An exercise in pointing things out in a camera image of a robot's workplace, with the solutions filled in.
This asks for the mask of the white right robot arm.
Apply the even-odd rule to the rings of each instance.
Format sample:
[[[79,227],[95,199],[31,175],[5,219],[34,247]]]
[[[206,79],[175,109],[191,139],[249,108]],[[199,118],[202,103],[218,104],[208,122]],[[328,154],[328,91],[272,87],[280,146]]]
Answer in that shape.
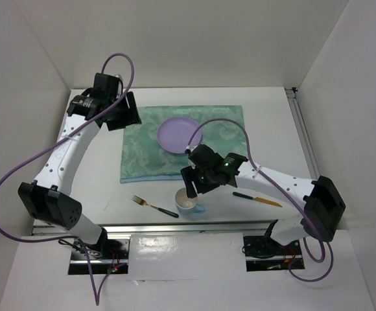
[[[322,242],[333,240],[346,205],[329,178],[297,178],[253,166],[249,159],[234,153],[226,157],[190,155],[189,160],[191,164],[181,170],[189,198],[229,185],[261,192],[297,209],[296,216],[275,220],[269,226],[263,239],[267,252],[277,254],[291,242],[308,236]]]

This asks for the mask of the gold fork dark handle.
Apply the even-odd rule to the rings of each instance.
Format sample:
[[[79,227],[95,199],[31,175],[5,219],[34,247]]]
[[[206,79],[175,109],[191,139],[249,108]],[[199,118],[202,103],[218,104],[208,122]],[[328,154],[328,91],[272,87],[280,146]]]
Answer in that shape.
[[[147,201],[140,198],[139,196],[132,196],[132,201],[135,202],[136,204],[140,205],[140,206],[146,206],[146,207],[153,208],[153,209],[155,209],[155,210],[157,210],[157,211],[159,211],[163,214],[166,214],[168,216],[171,216],[173,218],[179,218],[179,214],[172,212],[172,211],[169,211],[169,210],[166,210],[164,208],[157,207],[155,205],[149,204]]]

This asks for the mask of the lavender plastic plate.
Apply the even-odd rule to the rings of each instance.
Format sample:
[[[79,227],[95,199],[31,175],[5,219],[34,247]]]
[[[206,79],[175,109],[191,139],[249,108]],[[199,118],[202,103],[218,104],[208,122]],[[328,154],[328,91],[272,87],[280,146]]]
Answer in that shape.
[[[172,117],[165,120],[157,130],[157,141],[167,152],[183,154],[198,123],[187,117]]]

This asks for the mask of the gold knife dark handle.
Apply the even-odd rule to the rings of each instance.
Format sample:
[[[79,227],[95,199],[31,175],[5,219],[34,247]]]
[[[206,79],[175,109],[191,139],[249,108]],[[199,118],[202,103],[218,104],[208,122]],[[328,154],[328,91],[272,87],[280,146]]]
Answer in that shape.
[[[242,193],[239,193],[239,192],[232,192],[232,194],[238,198],[244,198],[244,199],[247,199],[247,200],[253,200],[253,201],[257,201],[259,203],[263,203],[263,204],[267,204],[267,205],[271,205],[271,206],[275,206],[275,207],[282,207],[281,204],[277,203],[277,202],[273,202],[271,200],[267,200],[267,199],[264,199],[264,198],[260,198],[260,197],[252,197],[252,196],[249,196],[249,195],[246,195],[246,194],[242,194]]]

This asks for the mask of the light blue ceramic mug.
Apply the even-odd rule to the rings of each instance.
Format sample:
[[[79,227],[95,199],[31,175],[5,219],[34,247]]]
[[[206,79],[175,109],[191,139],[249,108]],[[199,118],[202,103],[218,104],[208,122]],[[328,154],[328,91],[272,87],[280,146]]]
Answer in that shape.
[[[185,188],[179,189],[175,196],[174,201],[177,210],[181,214],[203,214],[206,211],[206,208],[198,203],[198,198],[189,198]]]

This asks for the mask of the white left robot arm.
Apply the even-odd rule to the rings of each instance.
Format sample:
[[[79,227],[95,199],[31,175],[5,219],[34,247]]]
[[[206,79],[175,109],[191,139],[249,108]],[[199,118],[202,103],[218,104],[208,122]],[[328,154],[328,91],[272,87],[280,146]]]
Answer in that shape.
[[[87,89],[70,102],[58,146],[32,183],[22,183],[18,195],[31,217],[76,236],[85,250],[99,259],[108,252],[107,232],[82,212],[82,205],[70,196],[75,174],[90,142],[106,124],[110,131],[141,123],[135,98],[129,92],[113,110],[93,121],[113,100],[96,98]]]

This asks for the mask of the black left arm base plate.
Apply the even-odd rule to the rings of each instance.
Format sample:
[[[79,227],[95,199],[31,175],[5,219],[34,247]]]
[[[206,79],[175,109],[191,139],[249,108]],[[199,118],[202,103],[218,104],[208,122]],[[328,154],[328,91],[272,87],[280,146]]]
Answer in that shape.
[[[124,275],[129,269],[130,238],[121,236],[115,239],[120,248],[109,248],[105,253],[99,253],[88,249],[91,268],[94,275],[105,275],[108,272],[114,275]],[[77,240],[62,242],[71,247],[68,275],[89,275],[88,261],[84,250]]]

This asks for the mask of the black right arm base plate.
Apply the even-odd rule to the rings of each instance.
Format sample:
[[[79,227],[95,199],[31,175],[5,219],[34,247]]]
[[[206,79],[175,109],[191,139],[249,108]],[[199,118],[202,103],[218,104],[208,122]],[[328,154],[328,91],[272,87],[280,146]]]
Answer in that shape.
[[[246,271],[304,270],[300,243],[295,240],[287,246],[264,236],[243,236],[241,249],[245,256]]]

